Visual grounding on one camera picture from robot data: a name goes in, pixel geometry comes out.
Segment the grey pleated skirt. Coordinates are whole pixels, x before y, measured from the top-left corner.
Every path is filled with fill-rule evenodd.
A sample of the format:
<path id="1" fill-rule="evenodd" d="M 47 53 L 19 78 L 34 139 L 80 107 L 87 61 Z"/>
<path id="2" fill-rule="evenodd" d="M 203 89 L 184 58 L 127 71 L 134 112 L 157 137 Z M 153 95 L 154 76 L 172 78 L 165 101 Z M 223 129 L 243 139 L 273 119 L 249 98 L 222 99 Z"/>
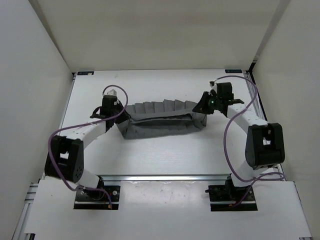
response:
<path id="1" fill-rule="evenodd" d="M 126 107 L 128 118 L 118 118 L 116 125 L 126 140 L 191 134 L 207 125 L 206 114 L 193 112 L 196 105 L 177 99 L 135 103 Z"/>

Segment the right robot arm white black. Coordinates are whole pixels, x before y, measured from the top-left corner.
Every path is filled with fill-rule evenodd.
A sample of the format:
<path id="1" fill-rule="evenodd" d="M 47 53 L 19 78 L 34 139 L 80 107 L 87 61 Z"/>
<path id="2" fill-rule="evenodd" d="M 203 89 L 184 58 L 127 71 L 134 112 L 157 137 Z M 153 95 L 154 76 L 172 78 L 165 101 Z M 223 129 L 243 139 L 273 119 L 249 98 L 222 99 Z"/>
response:
<path id="1" fill-rule="evenodd" d="M 250 111 L 249 104 L 235 99 L 230 82 L 210 82 L 211 90 L 205 91 L 193 108 L 193 112 L 212 115 L 219 111 L 229 119 L 223 136 L 226 137 L 232 123 L 236 123 L 246 133 L 244 161 L 233 168 L 229 158 L 226 159 L 231 170 L 232 183 L 225 186 L 224 193 L 230 200 L 238 199 L 243 188 L 255 180 L 264 180 L 266 170 L 274 168 L 285 160 L 283 128 L 279 123 L 269 123 Z"/>

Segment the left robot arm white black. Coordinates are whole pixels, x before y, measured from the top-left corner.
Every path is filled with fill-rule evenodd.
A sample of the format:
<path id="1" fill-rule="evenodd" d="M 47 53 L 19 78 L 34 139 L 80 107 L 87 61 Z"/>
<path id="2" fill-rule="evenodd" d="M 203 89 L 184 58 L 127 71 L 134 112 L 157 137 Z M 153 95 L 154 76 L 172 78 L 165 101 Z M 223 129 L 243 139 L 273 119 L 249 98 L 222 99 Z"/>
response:
<path id="1" fill-rule="evenodd" d="M 45 175 L 62 180 L 72 191 L 77 189 L 69 183 L 78 185 L 86 190 L 93 200 L 103 198 L 103 180 L 85 169 L 84 151 L 94 140 L 106 134 L 115 123 L 126 120 L 128 116 L 125 106 L 117 96 L 104 95 L 102 105 L 91 115 L 96 121 L 59 129 L 49 137 Z"/>

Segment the right blue corner label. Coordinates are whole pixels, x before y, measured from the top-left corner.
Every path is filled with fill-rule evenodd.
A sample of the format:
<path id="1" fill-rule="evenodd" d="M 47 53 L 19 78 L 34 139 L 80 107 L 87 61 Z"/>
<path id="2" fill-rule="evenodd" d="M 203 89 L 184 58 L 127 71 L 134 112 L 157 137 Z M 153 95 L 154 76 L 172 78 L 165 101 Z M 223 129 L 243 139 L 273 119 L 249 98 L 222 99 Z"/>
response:
<path id="1" fill-rule="evenodd" d="M 226 69 L 226 74 L 241 74 L 243 71 L 241 69 Z"/>

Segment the blue corner label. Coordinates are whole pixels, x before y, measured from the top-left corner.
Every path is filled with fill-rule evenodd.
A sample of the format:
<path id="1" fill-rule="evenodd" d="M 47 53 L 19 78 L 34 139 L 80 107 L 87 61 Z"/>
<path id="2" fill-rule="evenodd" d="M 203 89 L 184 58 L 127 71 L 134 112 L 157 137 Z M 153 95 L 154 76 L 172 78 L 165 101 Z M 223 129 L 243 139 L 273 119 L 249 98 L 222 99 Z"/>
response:
<path id="1" fill-rule="evenodd" d="M 77 75 L 78 76 L 92 76 L 94 75 L 94 71 L 78 71 Z"/>
<path id="2" fill-rule="evenodd" d="M 241 74 L 243 71 L 241 69 L 226 69 L 226 74 Z"/>

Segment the left blue corner label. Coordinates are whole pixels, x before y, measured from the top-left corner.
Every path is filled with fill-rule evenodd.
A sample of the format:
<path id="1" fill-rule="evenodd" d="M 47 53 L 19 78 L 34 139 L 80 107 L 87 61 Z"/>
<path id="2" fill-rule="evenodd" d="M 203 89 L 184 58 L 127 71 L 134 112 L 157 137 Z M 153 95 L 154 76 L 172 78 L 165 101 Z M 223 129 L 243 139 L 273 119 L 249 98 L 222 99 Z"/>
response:
<path id="1" fill-rule="evenodd" d="M 78 71 L 77 75 L 78 76 L 92 76 L 94 75 L 94 71 Z"/>

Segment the aluminium table frame rail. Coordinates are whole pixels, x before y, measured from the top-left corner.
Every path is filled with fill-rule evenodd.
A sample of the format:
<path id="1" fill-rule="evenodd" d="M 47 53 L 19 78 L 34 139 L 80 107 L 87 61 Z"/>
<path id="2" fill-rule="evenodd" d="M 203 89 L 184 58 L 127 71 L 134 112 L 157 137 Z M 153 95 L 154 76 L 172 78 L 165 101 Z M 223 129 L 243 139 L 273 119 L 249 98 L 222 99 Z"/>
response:
<path id="1" fill-rule="evenodd" d="M 248 78 L 252 83 L 255 85 L 257 84 L 257 81 L 255 79 L 253 71 L 250 70 L 245 70 L 243 73 L 243 76 Z M 262 91 L 260 88 L 257 86 L 257 97 L 254 100 L 252 104 L 254 112 L 262 119 L 266 120 L 269 123 L 278 123 L 279 121 L 276 119 L 274 120 L 271 116 L 268 115 L 267 113 L 267 105 L 265 103 L 265 100 L 263 99 Z M 253 171 L 253 176 L 254 177 L 259 177 L 261 175 L 267 174 L 267 173 L 272 173 L 268 174 L 266 176 L 263 176 L 261 178 L 261 181 L 285 181 L 286 177 L 284 176 L 284 170 L 283 170 L 283 164 L 278 163 L 272 168 L 261 168 L 258 170 Z"/>

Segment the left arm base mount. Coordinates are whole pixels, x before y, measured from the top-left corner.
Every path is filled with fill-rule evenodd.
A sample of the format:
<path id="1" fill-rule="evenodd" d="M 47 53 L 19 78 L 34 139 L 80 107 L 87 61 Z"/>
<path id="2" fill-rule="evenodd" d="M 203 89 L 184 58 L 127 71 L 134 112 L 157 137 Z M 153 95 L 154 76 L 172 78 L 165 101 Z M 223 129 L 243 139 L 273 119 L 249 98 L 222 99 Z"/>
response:
<path id="1" fill-rule="evenodd" d="M 107 185 L 99 176 L 98 189 L 104 191 L 78 190 L 75 195 L 74 210 L 112 210 L 119 209 L 120 185 Z"/>

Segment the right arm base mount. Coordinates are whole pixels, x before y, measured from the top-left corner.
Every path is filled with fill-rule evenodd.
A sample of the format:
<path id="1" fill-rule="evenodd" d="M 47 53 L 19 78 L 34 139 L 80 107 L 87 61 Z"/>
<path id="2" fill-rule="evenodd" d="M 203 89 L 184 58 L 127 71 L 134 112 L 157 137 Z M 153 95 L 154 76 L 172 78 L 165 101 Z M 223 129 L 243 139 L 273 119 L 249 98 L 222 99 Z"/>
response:
<path id="1" fill-rule="evenodd" d="M 257 211 L 253 187 L 234 186 L 228 176 L 224 185 L 209 185 L 205 190 L 209 195 L 211 212 L 250 212 Z"/>

